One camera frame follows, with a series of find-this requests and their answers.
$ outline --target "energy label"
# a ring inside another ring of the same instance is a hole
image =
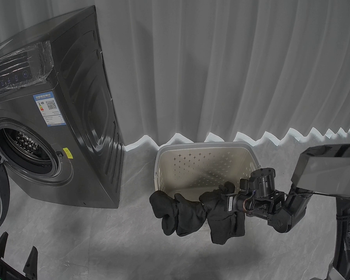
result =
[[[52,91],[35,94],[33,97],[48,127],[66,125]]]

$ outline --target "laundry basket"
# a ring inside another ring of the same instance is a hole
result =
[[[204,142],[168,145],[160,148],[154,170],[156,190],[170,197],[175,193],[198,201],[204,192],[230,181],[236,191],[240,179],[260,168],[250,145],[244,142]]]

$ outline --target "gray washing machine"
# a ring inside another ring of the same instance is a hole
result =
[[[8,176],[35,199],[118,207],[124,146],[101,51],[94,6],[0,45],[0,221]]]

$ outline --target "marble floor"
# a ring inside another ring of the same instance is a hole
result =
[[[350,143],[350,132],[331,138],[313,133],[279,144],[262,138],[252,147],[262,167],[276,169],[276,188],[288,192],[299,154],[309,146]],[[58,280],[309,280],[324,279],[334,254],[336,202],[313,196],[302,221],[289,233],[246,219],[246,235],[213,245],[207,230],[165,236],[153,215],[154,163],[150,141],[126,153],[118,209],[57,205],[29,198],[11,181],[5,261],[22,271],[32,246],[39,251],[38,279]]]

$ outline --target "curtain fold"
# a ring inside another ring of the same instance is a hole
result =
[[[350,128],[350,0],[0,0],[0,42],[92,4],[126,145]]]

